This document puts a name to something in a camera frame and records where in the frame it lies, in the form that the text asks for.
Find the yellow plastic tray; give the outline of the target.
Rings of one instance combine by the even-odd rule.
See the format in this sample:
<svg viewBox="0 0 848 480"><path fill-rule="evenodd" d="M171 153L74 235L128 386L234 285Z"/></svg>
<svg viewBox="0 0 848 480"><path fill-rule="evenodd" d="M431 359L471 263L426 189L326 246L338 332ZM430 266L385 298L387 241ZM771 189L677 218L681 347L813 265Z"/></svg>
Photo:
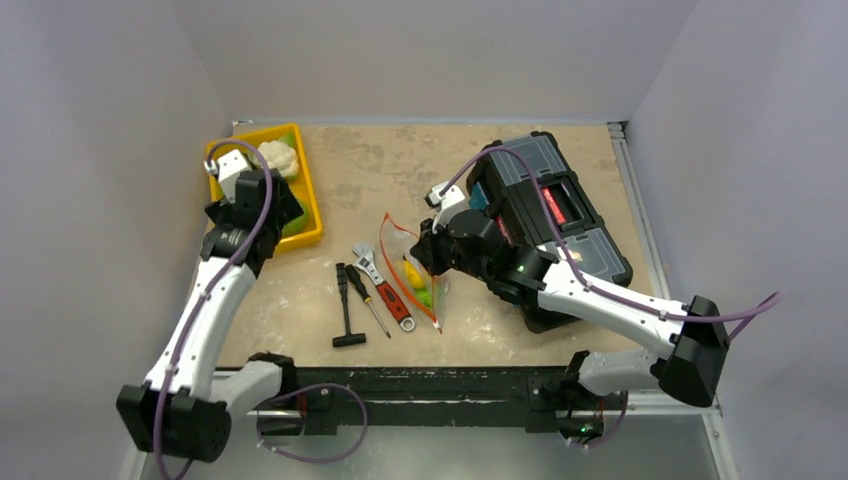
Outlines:
<svg viewBox="0 0 848 480"><path fill-rule="evenodd" d="M280 141L296 152L299 170L295 176L288 177L287 182L293 195L300 202L304 214L283 229L282 239L275 249L275 255L319 242L323 234L323 223L299 126L294 123L265 127L254 125L253 128L242 125L234 129L232 138L254 147L259 147L263 142Z"/></svg>

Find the yellow corn toy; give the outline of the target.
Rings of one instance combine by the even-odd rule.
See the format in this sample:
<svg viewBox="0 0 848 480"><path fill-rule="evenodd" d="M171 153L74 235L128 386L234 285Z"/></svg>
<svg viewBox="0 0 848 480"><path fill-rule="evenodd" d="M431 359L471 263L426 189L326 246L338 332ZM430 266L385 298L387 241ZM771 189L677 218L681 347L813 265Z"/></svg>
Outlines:
<svg viewBox="0 0 848 480"><path fill-rule="evenodd" d="M426 282L410 261L404 259L403 266L407 281L414 290L426 288Z"/></svg>

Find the clear zip top bag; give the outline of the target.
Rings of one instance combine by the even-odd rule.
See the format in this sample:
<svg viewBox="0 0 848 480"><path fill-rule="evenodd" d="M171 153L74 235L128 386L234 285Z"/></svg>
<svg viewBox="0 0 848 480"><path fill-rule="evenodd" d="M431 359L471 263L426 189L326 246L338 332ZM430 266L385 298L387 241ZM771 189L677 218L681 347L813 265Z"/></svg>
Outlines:
<svg viewBox="0 0 848 480"><path fill-rule="evenodd" d="M385 212L378 230L378 251L402 298L442 335L447 318L450 282L446 275L432 276L412 256L419 235L396 223Z"/></svg>

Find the bright green cabbage toy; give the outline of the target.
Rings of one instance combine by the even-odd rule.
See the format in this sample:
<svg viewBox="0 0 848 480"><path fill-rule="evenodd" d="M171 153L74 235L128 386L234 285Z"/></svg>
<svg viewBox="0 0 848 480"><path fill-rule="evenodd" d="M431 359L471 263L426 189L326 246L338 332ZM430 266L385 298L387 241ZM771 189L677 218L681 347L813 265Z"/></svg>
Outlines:
<svg viewBox="0 0 848 480"><path fill-rule="evenodd" d="M418 301L428 310L434 307L434 300L431 292L427 288L416 289L415 295Z"/></svg>

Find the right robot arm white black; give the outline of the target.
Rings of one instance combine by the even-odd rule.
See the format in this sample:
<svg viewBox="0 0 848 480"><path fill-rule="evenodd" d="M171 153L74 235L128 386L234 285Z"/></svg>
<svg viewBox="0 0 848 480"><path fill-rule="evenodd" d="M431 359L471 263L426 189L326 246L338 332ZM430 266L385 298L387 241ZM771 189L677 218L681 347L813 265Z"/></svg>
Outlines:
<svg viewBox="0 0 848 480"><path fill-rule="evenodd" d="M714 402L730 340L722 325L708 324L718 307L706 297L681 303L585 274L561 249L509 243L478 210L462 211L445 226L422 221L410 253L432 276L457 270L508 303L586 320L638 344L633 351L577 358L577 370L561 381L563 397L573 406L648 389L694 407Z"/></svg>

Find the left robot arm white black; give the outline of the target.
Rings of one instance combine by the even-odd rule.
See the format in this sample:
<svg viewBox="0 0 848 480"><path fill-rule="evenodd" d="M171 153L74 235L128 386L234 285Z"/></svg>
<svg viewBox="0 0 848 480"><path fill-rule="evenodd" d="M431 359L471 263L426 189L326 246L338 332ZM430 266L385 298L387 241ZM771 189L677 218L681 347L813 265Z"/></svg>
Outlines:
<svg viewBox="0 0 848 480"><path fill-rule="evenodd" d="M235 180L233 199L211 202L205 212L213 227L177 329L142 384L121 388L116 408L139 450L211 463L234 421L263 401L284 409L297 399L294 364L284 355L255 354L225 380L214 373L242 301L283 227L303 210L277 170L246 170Z"/></svg>

